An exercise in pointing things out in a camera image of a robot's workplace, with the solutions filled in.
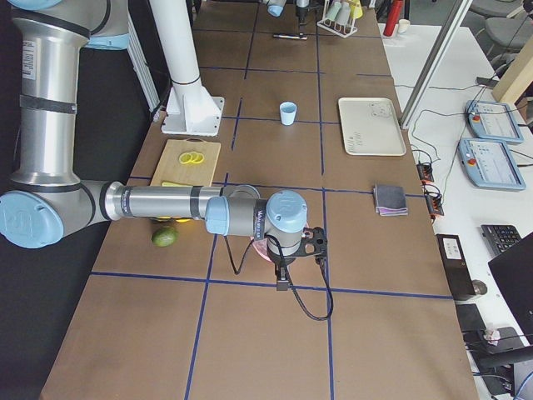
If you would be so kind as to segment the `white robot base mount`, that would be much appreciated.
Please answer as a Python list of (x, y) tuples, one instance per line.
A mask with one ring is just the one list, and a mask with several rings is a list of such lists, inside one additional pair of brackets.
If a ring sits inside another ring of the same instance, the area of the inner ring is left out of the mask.
[(154, 0), (150, 6), (172, 81), (162, 131), (215, 137), (225, 99), (211, 96), (202, 84), (187, 5)]

